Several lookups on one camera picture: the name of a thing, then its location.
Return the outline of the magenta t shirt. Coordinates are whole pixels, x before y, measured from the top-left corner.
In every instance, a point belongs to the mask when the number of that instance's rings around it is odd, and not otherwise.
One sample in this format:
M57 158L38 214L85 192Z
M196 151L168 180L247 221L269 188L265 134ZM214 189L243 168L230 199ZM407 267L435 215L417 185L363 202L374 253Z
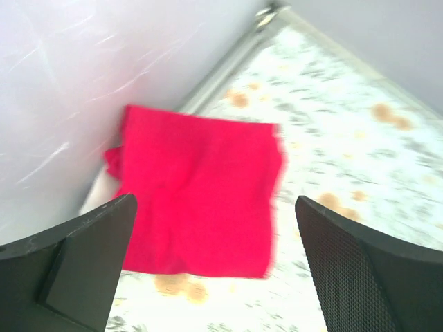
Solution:
M138 202L123 268L149 274L266 276L271 200L284 156L272 123L129 105L105 152L117 195Z

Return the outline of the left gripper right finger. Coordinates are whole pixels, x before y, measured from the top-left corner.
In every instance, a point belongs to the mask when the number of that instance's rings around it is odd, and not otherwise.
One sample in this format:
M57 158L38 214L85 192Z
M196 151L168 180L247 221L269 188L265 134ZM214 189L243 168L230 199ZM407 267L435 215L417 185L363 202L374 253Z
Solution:
M306 196L297 198L295 213L328 331L442 331L442 252Z

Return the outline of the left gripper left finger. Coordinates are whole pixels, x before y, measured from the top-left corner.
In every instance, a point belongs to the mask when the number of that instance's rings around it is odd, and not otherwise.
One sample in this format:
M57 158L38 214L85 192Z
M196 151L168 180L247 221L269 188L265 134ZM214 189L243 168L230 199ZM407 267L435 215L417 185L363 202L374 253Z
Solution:
M124 194L1 246L2 331L104 331L134 227Z

